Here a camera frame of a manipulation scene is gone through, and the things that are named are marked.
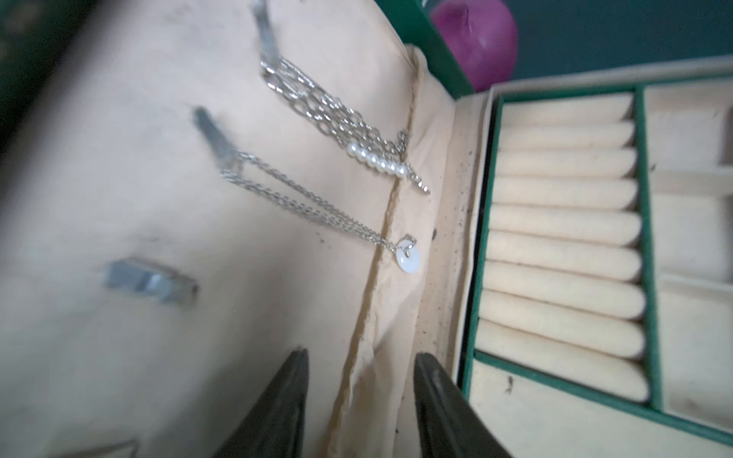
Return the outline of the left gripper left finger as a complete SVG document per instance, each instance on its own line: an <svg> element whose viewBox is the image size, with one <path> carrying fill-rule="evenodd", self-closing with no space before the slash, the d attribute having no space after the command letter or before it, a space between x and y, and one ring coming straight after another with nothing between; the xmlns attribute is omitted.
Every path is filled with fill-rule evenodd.
<svg viewBox="0 0 733 458"><path fill-rule="evenodd" d="M308 351L293 350L216 457L300 457L305 436Z"/></svg>

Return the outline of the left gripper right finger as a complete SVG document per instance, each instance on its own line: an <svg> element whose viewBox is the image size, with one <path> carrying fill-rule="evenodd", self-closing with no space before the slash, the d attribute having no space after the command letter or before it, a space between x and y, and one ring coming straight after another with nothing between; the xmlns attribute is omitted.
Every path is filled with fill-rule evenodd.
<svg viewBox="0 0 733 458"><path fill-rule="evenodd" d="M421 455L430 458L508 457L437 358L418 353L413 368Z"/></svg>

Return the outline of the green jewelry box beige lining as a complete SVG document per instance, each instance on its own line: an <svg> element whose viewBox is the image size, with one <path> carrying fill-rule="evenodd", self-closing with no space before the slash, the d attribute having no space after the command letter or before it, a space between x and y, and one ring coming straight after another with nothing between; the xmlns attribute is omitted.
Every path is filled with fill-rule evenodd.
<svg viewBox="0 0 733 458"><path fill-rule="evenodd" d="M732 60L452 97L372 1L106 1L1 170L1 453L416 457L431 351L515 457L732 453Z"/></svg>

